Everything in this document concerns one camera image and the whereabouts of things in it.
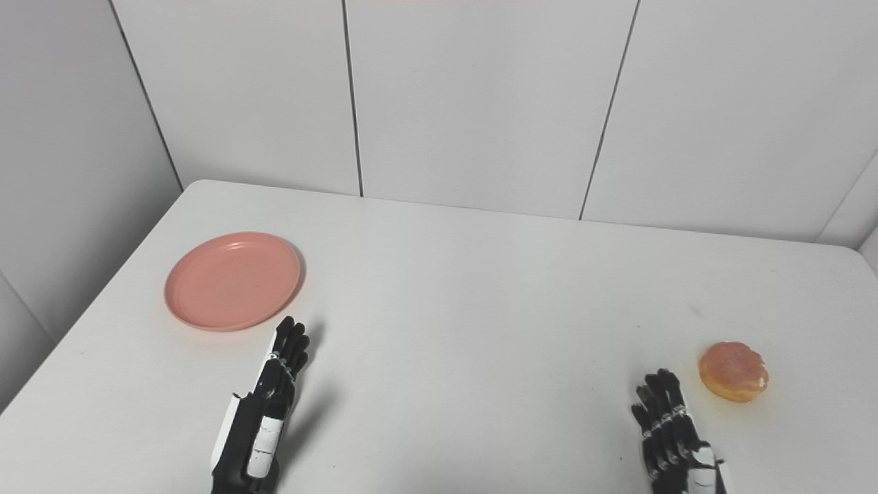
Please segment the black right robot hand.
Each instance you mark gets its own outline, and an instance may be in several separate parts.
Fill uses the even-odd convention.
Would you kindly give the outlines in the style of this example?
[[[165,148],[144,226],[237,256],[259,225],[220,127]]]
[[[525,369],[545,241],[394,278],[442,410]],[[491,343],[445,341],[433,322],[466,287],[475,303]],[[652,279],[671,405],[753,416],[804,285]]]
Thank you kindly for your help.
[[[640,428],[641,457],[653,493],[731,493],[725,461],[700,437],[677,376],[647,373],[630,407]]]

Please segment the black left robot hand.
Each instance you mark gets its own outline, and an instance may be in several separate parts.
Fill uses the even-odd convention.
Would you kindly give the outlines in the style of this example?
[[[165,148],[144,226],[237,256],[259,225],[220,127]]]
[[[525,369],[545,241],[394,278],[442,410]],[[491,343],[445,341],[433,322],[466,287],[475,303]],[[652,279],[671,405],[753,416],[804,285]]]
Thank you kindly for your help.
[[[277,325],[254,390],[230,400],[211,454],[211,492],[273,493],[276,457],[294,409],[298,373],[309,360],[305,326],[286,316]]]

